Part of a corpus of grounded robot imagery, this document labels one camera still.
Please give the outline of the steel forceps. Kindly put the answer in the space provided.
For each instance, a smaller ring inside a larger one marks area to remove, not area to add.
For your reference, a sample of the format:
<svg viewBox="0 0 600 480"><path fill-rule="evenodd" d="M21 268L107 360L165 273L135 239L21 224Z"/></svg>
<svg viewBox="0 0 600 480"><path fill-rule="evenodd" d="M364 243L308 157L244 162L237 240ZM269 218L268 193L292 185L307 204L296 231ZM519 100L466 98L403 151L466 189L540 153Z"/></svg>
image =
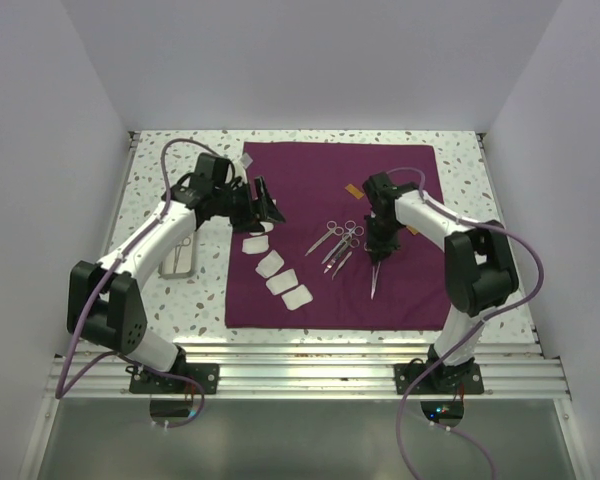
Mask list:
<svg viewBox="0 0 600 480"><path fill-rule="evenodd" d="M372 265L372 276L371 276L371 290L370 290L370 298L374 299L377 291L379 273L382 262L378 261Z"/></svg>

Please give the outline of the steel hemostat clamp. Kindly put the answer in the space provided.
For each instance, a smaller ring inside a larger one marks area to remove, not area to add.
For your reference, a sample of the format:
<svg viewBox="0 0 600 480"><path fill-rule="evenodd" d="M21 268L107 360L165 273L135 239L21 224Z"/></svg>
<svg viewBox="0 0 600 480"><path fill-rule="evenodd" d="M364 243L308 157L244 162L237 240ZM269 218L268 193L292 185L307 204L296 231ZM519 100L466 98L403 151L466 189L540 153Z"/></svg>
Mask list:
<svg viewBox="0 0 600 480"><path fill-rule="evenodd" d="M178 270L178 264L180 260L180 256L182 250L185 247L189 247L191 245L191 238L189 236L185 237L181 242L179 242L174 248L174 260L173 260L173 271L176 272Z"/></svg>

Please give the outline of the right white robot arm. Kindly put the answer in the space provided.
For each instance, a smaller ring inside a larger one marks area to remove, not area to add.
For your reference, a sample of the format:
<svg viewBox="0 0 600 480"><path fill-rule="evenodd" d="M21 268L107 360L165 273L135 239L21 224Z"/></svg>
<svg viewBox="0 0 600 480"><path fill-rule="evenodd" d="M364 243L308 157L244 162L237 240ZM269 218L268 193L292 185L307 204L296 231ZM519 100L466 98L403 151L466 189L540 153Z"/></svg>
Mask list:
<svg viewBox="0 0 600 480"><path fill-rule="evenodd" d="M372 293L382 262L400 248L400 229L414 228L444 254L444 286L451 307L427 353L425 379L434 391L448 392L471 372L486 315L519 288L504 229L497 221L465 219L420 185L396 185L385 172L370 176L363 191L371 206L365 217L365 251L372 264Z"/></svg>

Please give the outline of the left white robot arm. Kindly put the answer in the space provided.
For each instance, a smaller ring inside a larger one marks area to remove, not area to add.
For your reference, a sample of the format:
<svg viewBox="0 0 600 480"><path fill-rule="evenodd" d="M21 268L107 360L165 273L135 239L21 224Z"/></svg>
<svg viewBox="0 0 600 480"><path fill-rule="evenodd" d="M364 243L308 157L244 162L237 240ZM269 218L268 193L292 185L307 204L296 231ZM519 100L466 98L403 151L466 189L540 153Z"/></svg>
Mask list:
<svg viewBox="0 0 600 480"><path fill-rule="evenodd" d="M164 193L141 227L94 263L81 261L70 273L67 329L70 346L86 340L152 372L165 392L188 379L184 352L150 330L142 290L151 275L187 236L222 217L236 233L261 232L282 223L263 177L253 181L227 158L202 153L191 172Z"/></svg>

